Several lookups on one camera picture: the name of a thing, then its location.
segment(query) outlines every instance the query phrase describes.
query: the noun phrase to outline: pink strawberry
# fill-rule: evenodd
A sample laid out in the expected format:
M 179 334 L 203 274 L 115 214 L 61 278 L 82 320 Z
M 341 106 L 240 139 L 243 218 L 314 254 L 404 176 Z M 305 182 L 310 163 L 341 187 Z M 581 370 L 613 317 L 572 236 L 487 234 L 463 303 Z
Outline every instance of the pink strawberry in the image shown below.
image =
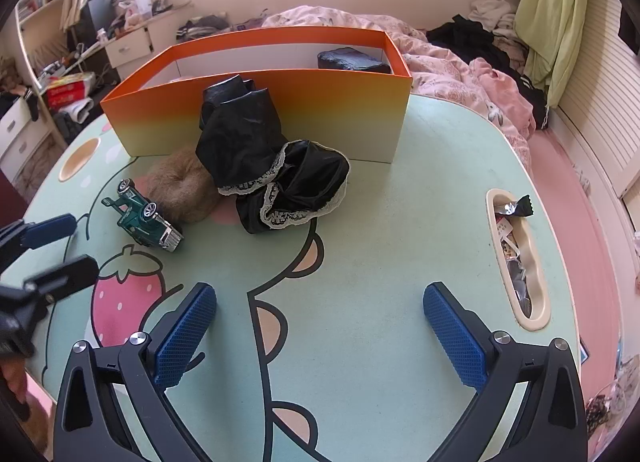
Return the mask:
M 162 264 L 133 244 L 100 269 L 92 297 L 92 323 L 100 346 L 122 345 L 141 330 L 145 315 L 164 295 Z

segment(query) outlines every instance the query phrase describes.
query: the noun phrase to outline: white lace trim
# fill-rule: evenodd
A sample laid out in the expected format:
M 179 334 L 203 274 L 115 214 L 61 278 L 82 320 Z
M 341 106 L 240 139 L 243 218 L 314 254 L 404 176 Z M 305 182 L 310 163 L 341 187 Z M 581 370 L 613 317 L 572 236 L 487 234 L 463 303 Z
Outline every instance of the white lace trim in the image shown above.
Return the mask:
M 327 202 L 324 205 L 324 207 L 320 208 L 318 211 L 278 211 L 276 210 L 276 211 L 273 211 L 271 214 L 267 215 L 267 213 L 273 207 L 273 202 L 276 200 L 276 197 L 280 192 L 278 185 L 275 182 L 270 182 L 270 184 L 267 185 L 267 191 L 264 194 L 264 203 L 260 208 L 260 220 L 262 220 L 262 222 L 267 224 L 267 226 L 269 226 L 271 229 L 284 229 L 285 227 L 288 227 L 291 225 L 299 226 L 302 224 L 306 224 L 311 219 L 314 219 L 316 217 L 327 215 L 328 213 L 331 213 L 331 211 L 336 209 L 338 206 L 340 206 L 342 199 L 344 199 L 344 196 L 347 194 L 347 180 L 349 179 L 349 174 L 351 173 L 351 163 L 346 158 L 346 156 L 343 155 L 341 152 L 338 152 L 338 150 L 334 150 L 334 149 L 322 146 L 319 143 L 316 143 L 316 145 L 324 148 L 325 150 L 331 150 L 332 152 L 340 153 L 340 155 L 342 155 L 345 158 L 345 160 L 347 161 L 347 164 L 349 165 L 347 176 L 344 178 L 344 181 L 342 182 L 338 190 L 335 192 L 331 200 Z
M 262 176 L 260 176 L 255 181 L 245 182 L 244 184 L 238 184 L 235 186 L 225 186 L 219 187 L 218 192 L 220 195 L 247 195 L 248 193 L 253 193 L 255 190 L 260 189 L 264 185 L 269 184 L 273 179 L 276 178 L 278 172 L 282 168 L 285 159 L 285 150 L 290 143 L 286 143 L 278 155 L 276 156 L 273 165 L 269 168 Z

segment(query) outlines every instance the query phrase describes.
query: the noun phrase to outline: table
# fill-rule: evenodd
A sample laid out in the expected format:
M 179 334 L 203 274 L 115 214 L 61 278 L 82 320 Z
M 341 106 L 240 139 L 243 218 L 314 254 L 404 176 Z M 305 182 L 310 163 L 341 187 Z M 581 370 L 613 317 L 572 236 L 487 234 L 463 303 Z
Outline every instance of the table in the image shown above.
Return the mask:
M 93 137 L 95 153 L 60 182 L 71 153 Z M 5 282 L 82 253 L 101 265 L 95 287 L 58 303 L 36 331 L 30 369 L 52 395 L 75 341 L 121 343 L 140 323 L 148 331 L 196 282 L 215 288 L 218 311 L 196 351 L 204 359 L 167 396 L 212 460 L 427 460 L 474 395 L 424 318 L 422 293 L 434 281 L 490 330 L 543 345 L 563 337 L 578 362 L 571 290 L 538 195 L 500 132 L 462 106 L 411 96 L 394 162 L 354 161 L 333 213 L 249 235 L 225 200 L 184 228 L 175 253 L 134 245 L 100 204 L 122 178 L 144 189 L 155 160 L 129 157 L 102 116 L 27 211 L 28 221 L 71 212 L 78 231 L 24 255 Z M 495 187 L 529 194 L 535 209 L 529 224 L 552 306 L 536 332 L 517 324 L 498 271 L 485 202 Z M 119 390 L 142 453 L 156 460 Z M 518 385 L 486 457 L 499 451 L 523 392 Z

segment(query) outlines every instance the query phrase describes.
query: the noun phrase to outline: toy car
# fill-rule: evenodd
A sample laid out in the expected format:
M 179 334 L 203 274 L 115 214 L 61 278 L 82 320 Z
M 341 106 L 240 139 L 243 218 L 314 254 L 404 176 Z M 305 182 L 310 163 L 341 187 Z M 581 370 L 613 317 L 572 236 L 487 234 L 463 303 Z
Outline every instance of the toy car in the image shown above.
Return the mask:
M 118 200 L 102 199 L 104 206 L 110 206 L 120 213 L 118 226 L 123 228 L 141 246 L 160 246 L 167 251 L 175 248 L 183 239 L 182 234 L 158 213 L 155 202 L 146 200 L 136 190 L 131 179 L 124 179 L 118 185 Z

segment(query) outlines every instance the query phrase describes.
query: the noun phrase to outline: white drawer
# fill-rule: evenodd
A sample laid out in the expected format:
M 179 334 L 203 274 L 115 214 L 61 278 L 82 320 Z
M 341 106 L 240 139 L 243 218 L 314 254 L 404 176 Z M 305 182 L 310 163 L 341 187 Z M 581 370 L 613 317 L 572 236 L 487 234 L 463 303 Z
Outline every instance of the white drawer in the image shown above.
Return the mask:
M 144 29 L 138 29 L 115 42 L 111 42 L 105 49 L 111 67 L 116 68 L 151 54 L 150 45 L 148 33 Z
M 31 113 L 27 102 L 19 98 L 9 112 L 0 119 L 0 157 L 29 121 L 31 121 Z
M 48 133 L 49 129 L 46 123 L 40 118 L 25 126 L 14 139 L 14 142 L 0 159 L 0 169 L 10 182 L 13 182 L 24 163 Z

